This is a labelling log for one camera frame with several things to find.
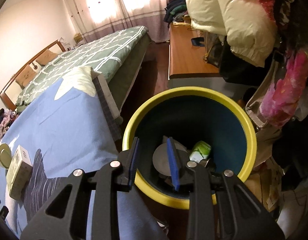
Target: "white wall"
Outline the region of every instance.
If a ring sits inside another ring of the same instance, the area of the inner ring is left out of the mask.
[[[74,44],[74,35],[63,0],[24,0],[0,12],[0,91],[48,44],[61,37]]]

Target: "wooden floor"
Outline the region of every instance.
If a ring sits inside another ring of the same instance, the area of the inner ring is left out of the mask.
[[[167,90],[169,43],[152,43],[147,55],[150,61],[143,62],[135,83],[126,99],[121,116],[124,119],[122,131],[133,113],[149,98]],[[117,149],[122,150],[122,140],[117,141]],[[159,220],[169,225],[168,237],[170,240],[186,239],[188,211],[169,208],[147,197],[140,190],[140,195],[150,212]]]

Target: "cream puffer jacket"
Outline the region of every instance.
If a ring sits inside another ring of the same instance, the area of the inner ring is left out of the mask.
[[[264,66],[277,28],[257,0],[186,0],[186,5],[193,28],[227,35],[236,56]]]

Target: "wooden dresser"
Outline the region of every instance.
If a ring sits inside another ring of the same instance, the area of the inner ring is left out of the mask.
[[[219,77],[218,68],[203,60],[205,48],[192,45],[195,37],[199,32],[188,25],[170,25],[169,80]]]

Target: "plaid fabric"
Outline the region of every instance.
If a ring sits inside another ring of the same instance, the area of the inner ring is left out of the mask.
[[[132,27],[58,55],[23,89],[16,105],[30,104],[50,85],[75,67],[91,66],[93,70],[102,72],[109,82],[147,31],[144,26]]]
[[[66,178],[48,179],[46,177],[41,149],[38,149],[33,162],[32,175],[23,195],[28,221],[33,218],[64,179]]]
[[[93,79],[93,84],[96,88],[98,99],[100,100],[101,107],[102,107],[106,122],[109,126],[113,140],[117,141],[122,137],[121,129],[119,128],[119,126],[117,125],[117,123],[115,122],[115,120],[112,116],[112,113],[110,111],[110,107],[107,104],[107,101],[105,99],[105,96],[104,96],[104,93],[103,93],[103,90],[102,90],[102,87],[101,87],[101,84],[100,84],[98,78]]]

